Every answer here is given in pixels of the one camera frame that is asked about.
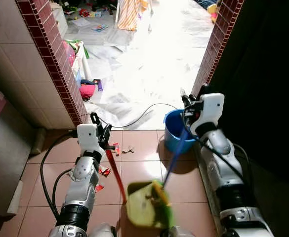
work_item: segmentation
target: bucket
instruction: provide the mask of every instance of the bucket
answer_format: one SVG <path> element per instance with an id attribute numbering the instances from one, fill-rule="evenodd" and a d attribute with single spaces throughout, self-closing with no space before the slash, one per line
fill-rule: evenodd
<path id="1" fill-rule="evenodd" d="M 181 119 L 181 113 L 183 110 L 173 110 L 165 115 L 165 146 L 170 152 L 175 152 L 177 144 L 179 143 L 179 137 L 184 129 L 184 125 Z M 183 148 L 179 151 L 183 154 L 191 148 L 195 139 L 188 135 L 188 139 L 185 140 Z"/>

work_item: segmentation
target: green dustpan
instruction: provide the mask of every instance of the green dustpan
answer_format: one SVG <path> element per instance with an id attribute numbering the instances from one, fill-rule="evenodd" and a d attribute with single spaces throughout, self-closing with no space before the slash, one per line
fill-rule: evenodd
<path id="1" fill-rule="evenodd" d="M 137 227 L 158 229 L 172 227 L 173 215 L 170 206 L 161 201 L 154 201 L 157 198 L 152 182 L 130 183 L 126 203 L 130 222 Z"/>

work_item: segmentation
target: black cable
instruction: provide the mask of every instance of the black cable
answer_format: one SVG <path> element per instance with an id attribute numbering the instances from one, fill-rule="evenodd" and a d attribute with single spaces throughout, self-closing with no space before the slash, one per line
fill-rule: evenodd
<path id="1" fill-rule="evenodd" d="M 190 131 L 190 129 L 187 127 L 186 122 L 185 122 L 185 118 L 184 118 L 185 111 L 186 111 L 186 109 L 189 108 L 189 107 L 190 107 L 190 106 L 186 107 L 186 108 L 183 110 L 183 113 L 182 113 L 182 122 L 183 122 L 183 124 L 184 124 L 185 130 L 186 130 L 201 146 L 204 146 L 204 147 L 207 148 L 207 150 L 215 153 L 223 162 L 225 162 L 225 163 L 227 164 L 227 166 L 229 166 L 229 167 L 233 170 L 233 172 L 235 172 L 235 174 L 242 180 L 242 182 L 244 183 L 244 185 L 247 185 L 247 186 L 248 186 L 248 183 L 247 183 L 247 181 L 244 179 L 243 175 L 242 175 L 236 168 L 234 168 L 225 158 L 223 158 L 223 156 L 222 156 L 218 151 L 216 151 L 215 149 L 207 146 L 207 144 L 204 143 L 203 141 L 201 141 L 198 136 L 192 134 L 192 132 Z"/>
<path id="2" fill-rule="evenodd" d="M 254 182 L 253 182 L 253 173 L 252 173 L 252 166 L 251 166 L 251 161 L 248 158 L 248 155 L 246 153 L 246 151 L 243 149 L 243 147 L 241 147 L 238 144 L 233 143 L 233 145 L 238 148 L 245 156 L 247 163 L 248 163 L 248 179 L 249 179 L 249 184 L 251 186 L 251 188 L 254 188 Z"/>
<path id="3" fill-rule="evenodd" d="M 143 114 L 141 114 L 141 116 L 140 116 L 136 121 L 134 121 L 134 122 L 132 122 L 132 123 L 130 123 L 130 124 L 127 124 L 127 125 L 125 125 L 125 126 L 121 126 L 121 127 L 112 126 L 112 127 L 114 127 L 114 128 L 124 128 L 124 127 L 129 127 L 129 126 L 135 124 L 136 122 L 138 122 L 138 121 L 144 116 L 144 114 L 149 110 L 149 108 L 151 108 L 151 107 L 154 106 L 154 105 L 168 105 L 168 106 L 171 106 L 171 107 L 173 107 L 174 109 L 177 110 L 177 108 L 176 108 L 175 106 L 173 106 L 173 105 L 166 104 L 166 103 L 156 103 L 156 104 L 150 105 L 150 106 L 143 112 Z M 104 123 L 108 124 L 108 123 L 107 123 L 105 120 L 103 120 L 102 118 L 99 117 L 99 119 L 102 120 Z"/>
<path id="4" fill-rule="evenodd" d="M 57 187 L 57 183 L 59 182 L 60 178 L 66 174 L 67 172 L 70 172 L 72 169 L 67 169 L 67 170 L 64 170 L 62 173 L 59 174 L 59 176 L 57 176 L 55 182 L 54 182 L 54 185 L 53 185 L 53 192 L 52 192 L 52 204 L 54 206 L 54 208 L 57 210 L 56 208 L 56 203 L 55 203 L 55 192 L 56 192 L 56 187 Z"/>
<path id="5" fill-rule="evenodd" d="M 62 136 L 60 136 L 58 139 L 56 139 L 53 144 L 49 147 L 49 149 L 47 150 L 47 152 L 45 153 L 42 161 L 41 161 L 41 164 L 40 164 L 40 176 L 41 176 L 41 183 L 42 183 L 42 187 L 43 187 L 43 192 L 44 192 L 44 195 L 45 195 L 45 198 L 47 200 L 47 203 L 49 204 L 49 207 L 51 208 L 51 211 L 55 217 L 55 219 L 57 220 L 57 218 L 59 217 L 59 213 L 57 211 L 57 209 L 54 207 L 50 197 L 49 197 L 49 193 L 47 191 L 47 188 L 46 188 L 46 184 L 45 184 L 45 181 L 44 181 L 44 175 L 43 175 L 43 164 L 45 162 L 45 159 L 47 158 L 47 156 L 49 155 L 50 151 L 52 150 L 52 148 L 59 142 L 61 141 L 64 137 L 67 137 L 67 136 L 73 136 L 73 133 L 72 132 L 69 132 L 67 134 L 64 134 Z"/>

